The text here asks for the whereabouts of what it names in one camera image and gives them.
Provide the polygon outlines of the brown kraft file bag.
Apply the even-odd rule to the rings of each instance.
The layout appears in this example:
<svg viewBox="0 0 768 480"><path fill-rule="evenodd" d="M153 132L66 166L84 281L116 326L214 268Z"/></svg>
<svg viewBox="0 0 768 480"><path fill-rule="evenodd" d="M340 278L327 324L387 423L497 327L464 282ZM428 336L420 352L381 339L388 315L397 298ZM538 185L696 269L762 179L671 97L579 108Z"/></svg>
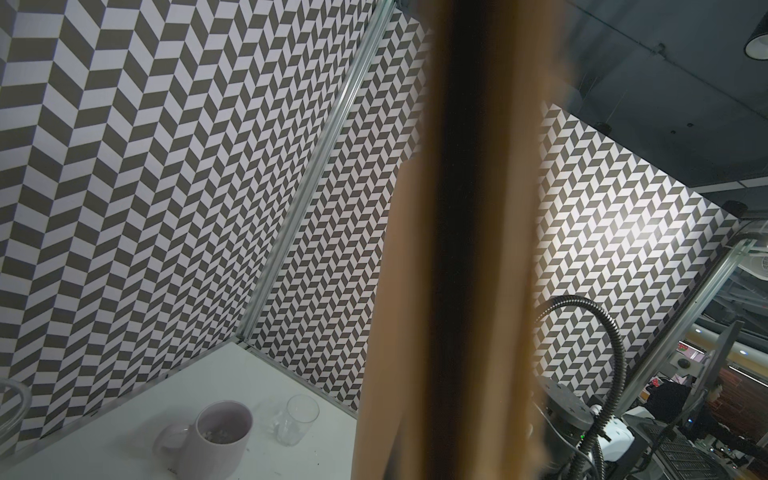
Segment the brown kraft file bag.
<svg viewBox="0 0 768 480"><path fill-rule="evenodd" d="M437 1L421 147L398 173L355 479L533 479L538 130L556 1Z"/></svg>

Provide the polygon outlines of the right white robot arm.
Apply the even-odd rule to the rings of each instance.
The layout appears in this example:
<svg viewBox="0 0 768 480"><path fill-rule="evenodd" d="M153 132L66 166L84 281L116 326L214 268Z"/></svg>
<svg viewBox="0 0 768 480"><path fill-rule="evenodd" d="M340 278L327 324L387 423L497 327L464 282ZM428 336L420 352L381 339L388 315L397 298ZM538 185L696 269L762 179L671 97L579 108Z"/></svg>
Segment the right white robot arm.
<svg viewBox="0 0 768 480"><path fill-rule="evenodd" d="M582 459L581 479L625 479L630 476L650 446L642 434L612 416L587 451L580 449L599 413L569 387L548 377L536 379L536 411L543 417L541 433L546 460L541 479L566 479L574 461Z"/></svg>

